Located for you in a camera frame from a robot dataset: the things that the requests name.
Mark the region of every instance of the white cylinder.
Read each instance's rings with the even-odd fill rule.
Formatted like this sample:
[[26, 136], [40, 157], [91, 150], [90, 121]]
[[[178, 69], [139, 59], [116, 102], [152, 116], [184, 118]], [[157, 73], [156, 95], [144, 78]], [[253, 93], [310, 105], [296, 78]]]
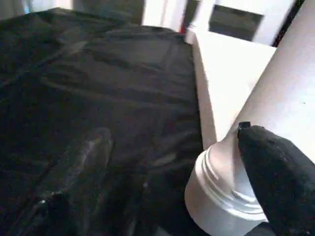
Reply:
[[[315, 163], [314, 12], [315, 1], [306, 0], [228, 135], [196, 161], [186, 186], [186, 206], [195, 223], [212, 236], [244, 235], [263, 220], [238, 150], [239, 122], [250, 121], [293, 141]], [[245, 209], [246, 215], [239, 214]]]

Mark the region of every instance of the white tube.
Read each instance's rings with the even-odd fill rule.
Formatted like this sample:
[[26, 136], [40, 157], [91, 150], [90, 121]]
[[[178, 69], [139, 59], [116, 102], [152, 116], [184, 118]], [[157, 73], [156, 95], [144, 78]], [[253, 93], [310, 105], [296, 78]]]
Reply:
[[[237, 235], [262, 219], [248, 209], [247, 215], [239, 214], [244, 212], [240, 201], [244, 207], [251, 205], [256, 209], [254, 212], [259, 212], [237, 146], [235, 133], [239, 122], [250, 121], [293, 141], [315, 162], [314, 12], [315, 1], [306, 0], [228, 135], [196, 161], [186, 186], [186, 206], [196, 224], [212, 236]], [[220, 204], [214, 201], [213, 193], [220, 193], [216, 194]], [[225, 214], [214, 214], [218, 208]]]

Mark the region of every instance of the black fabric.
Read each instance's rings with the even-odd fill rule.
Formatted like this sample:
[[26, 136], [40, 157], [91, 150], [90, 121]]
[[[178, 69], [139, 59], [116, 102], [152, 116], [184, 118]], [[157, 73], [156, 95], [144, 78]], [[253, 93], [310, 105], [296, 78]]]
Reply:
[[315, 235], [315, 165], [291, 141], [243, 127], [239, 149], [250, 182], [277, 235]]
[[1, 235], [71, 140], [98, 127], [115, 147], [89, 235], [205, 235], [183, 198], [202, 151], [183, 36], [61, 9], [0, 24]]
[[106, 128], [70, 142], [6, 236], [86, 235], [99, 210], [112, 145]]

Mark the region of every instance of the black cloth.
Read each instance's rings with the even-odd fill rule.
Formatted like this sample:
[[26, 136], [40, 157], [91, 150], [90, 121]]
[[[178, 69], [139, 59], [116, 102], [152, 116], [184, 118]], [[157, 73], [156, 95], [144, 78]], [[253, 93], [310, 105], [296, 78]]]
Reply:
[[76, 137], [110, 129], [89, 235], [205, 235], [183, 190], [202, 151], [191, 47], [168, 29], [54, 9], [0, 23], [1, 235]]
[[277, 235], [315, 235], [315, 165], [291, 141], [261, 126], [238, 133], [247, 174]]

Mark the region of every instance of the white container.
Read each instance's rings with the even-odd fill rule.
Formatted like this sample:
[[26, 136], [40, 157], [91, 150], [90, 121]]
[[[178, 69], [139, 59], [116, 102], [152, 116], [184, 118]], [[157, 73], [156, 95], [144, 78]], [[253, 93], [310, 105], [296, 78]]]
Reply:
[[199, 155], [185, 189], [186, 207], [194, 222], [209, 235], [244, 236], [267, 220], [247, 176], [234, 176], [231, 182], [225, 174], [233, 163], [222, 159], [221, 166], [211, 163], [209, 155], [212, 152], [214, 160], [218, 154], [214, 149], [219, 145], [224, 142]]

